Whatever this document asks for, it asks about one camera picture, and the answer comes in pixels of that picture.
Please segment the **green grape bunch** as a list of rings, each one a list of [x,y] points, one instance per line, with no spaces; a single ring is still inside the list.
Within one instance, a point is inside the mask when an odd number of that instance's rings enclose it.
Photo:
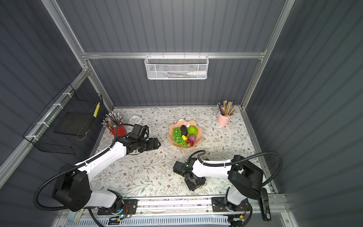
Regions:
[[[186,141],[182,139],[182,133],[179,127],[173,129],[172,137],[175,143],[177,143],[180,146],[187,147]]]

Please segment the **dark avocado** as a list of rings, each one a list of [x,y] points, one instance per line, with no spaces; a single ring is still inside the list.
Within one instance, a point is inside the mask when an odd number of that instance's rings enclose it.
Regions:
[[[181,130],[182,135],[184,135],[184,136],[188,135],[188,128],[185,125],[181,125],[180,130]]]

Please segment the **purple fig fruit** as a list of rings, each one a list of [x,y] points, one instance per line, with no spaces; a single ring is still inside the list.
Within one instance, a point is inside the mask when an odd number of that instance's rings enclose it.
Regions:
[[[195,142],[196,141],[196,136],[195,135],[190,135],[189,140],[190,140],[190,142]]]

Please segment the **green custard apple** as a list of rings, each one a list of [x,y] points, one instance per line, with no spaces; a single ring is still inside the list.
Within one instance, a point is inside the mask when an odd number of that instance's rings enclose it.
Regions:
[[[187,128],[187,132],[188,132],[189,135],[197,135],[199,130],[198,130],[198,128],[196,126],[191,125],[191,126],[189,126]]]

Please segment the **pink faceted fruit bowl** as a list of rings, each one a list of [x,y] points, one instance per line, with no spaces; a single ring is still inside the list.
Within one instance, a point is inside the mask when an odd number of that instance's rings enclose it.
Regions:
[[[194,120],[179,120],[170,125],[167,138],[177,148],[192,148],[202,141],[202,132]]]

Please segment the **red cherry cluster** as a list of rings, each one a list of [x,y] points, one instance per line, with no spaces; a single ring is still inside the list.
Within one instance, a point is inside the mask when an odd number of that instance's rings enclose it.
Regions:
[[[194,146],[194,141],[193,141],[193,140],[190,140],[190,139],[187,139],[187,140],[186,140],[186,145],[187,145],[188,147],[192,147],[192,146]]]

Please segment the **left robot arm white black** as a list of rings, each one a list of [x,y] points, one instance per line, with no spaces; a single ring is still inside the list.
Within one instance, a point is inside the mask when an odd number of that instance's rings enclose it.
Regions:
[[[90,183],[113,162],[160,146],[157,138],[149,137],[148,126],[134,124],[131,132],[123,136],[116,133],[109,147],[76,164],[75,170],[71,165],[62,167],[61,171],[66,173],[56,179],[52,197],[71,211],[99,207],[119,214],[124,209],[123,197],[113,190],[92,190]]]

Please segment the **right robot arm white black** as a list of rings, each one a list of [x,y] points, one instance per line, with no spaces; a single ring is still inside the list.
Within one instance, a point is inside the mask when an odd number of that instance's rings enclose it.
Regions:
[[[236,211],[241,204],[246,205],[248,199],[261,199],[264,173],[240,155],[226,161],[200,161],[190,157],[185,163],[177,161],[173,172],[184,178],[191,191],[203,186],[207,177],[229,180],[232,186],[222,202],[228,211]]]

